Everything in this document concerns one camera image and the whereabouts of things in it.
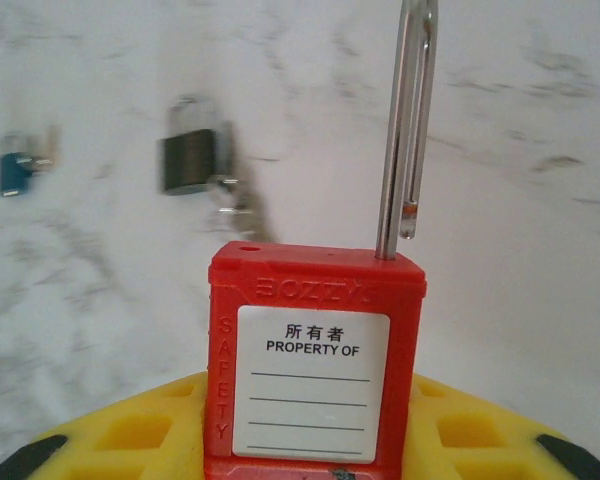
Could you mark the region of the black padlock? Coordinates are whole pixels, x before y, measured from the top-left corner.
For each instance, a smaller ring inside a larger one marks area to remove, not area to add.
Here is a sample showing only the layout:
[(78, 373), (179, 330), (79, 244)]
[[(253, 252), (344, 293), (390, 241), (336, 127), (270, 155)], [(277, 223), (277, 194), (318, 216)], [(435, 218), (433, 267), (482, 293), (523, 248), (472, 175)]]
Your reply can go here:
[(210, 96), (182, 95), (168, 110), (160, 153), (160, 191), (199, 193), (214, 177), (231, 171), (231, 125)]

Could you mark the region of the red safety padlock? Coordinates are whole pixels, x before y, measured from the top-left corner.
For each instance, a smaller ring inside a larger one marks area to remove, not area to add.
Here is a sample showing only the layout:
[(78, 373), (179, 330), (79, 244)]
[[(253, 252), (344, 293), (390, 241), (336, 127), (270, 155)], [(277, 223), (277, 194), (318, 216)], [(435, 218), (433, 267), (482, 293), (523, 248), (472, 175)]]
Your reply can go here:
[(374, 249), (234, 241), (209, 268), (205, 480), (401, 480), (439, 0), (403, 0)]

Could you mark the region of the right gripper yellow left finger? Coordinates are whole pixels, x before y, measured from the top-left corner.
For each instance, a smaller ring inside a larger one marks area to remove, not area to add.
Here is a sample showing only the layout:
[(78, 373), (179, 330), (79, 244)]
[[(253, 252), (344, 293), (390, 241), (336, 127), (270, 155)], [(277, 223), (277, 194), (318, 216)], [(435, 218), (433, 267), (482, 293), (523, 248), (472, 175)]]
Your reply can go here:
[(0, 480), (204, 480), (207, 374), (116, 402), (35, 437)]

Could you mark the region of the small blue padlock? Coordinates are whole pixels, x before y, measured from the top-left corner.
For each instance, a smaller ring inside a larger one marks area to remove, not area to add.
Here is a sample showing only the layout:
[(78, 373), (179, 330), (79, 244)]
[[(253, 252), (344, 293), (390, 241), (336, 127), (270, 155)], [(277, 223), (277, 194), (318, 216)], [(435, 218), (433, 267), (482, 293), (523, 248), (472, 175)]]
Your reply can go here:
[(6, 133), (0, 140), (0, 197), (13, 197), (30, 190), (39, 156), (34, 139), (21, 131)]

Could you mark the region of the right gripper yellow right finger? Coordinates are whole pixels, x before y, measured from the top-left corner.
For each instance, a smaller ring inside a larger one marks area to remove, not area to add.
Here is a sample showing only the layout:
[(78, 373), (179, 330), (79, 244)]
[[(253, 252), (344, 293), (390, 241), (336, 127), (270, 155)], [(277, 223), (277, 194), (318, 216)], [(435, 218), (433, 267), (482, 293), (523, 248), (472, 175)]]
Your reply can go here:
[(402, 480), (600, 480), (600, 459), (533, 419), (414, 375)]

